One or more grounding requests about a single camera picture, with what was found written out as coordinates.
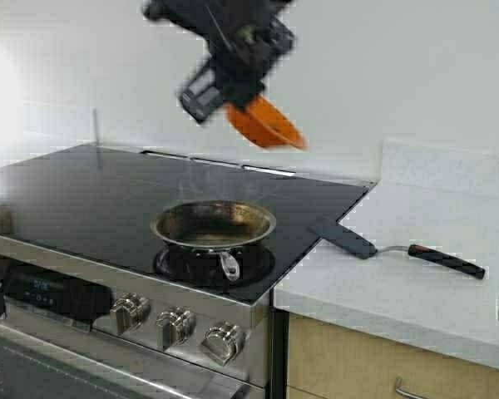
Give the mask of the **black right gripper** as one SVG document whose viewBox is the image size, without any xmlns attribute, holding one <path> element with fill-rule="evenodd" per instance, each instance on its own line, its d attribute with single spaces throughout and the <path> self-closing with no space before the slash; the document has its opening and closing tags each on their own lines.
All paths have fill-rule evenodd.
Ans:
<svg viewBox="0 0 499 399">
<path fill-rule="evenodd" d="M 199 124 L 230 103 L 243 110 L 265 90 L 264 78 L 294 47 L 295 36 L 277 17 L 238 27 L 180 89 L 183 109 Z"/>
</svg>

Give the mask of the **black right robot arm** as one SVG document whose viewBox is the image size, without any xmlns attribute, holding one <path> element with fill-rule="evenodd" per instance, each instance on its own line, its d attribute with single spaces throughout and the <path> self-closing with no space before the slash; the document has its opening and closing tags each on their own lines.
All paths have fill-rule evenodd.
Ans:
<svg viewBox="0 0 499 399">
<path fill-rule="evenodd" d="M 209 56 L 179 89 L 182 108 L 199 124 L 231 104 L 243 111 L 264 79 L 294 47 L 279 19 L 291 1 L 147 1 L 150 22 L 168 21 L 205 40 Z"/>
</svg>

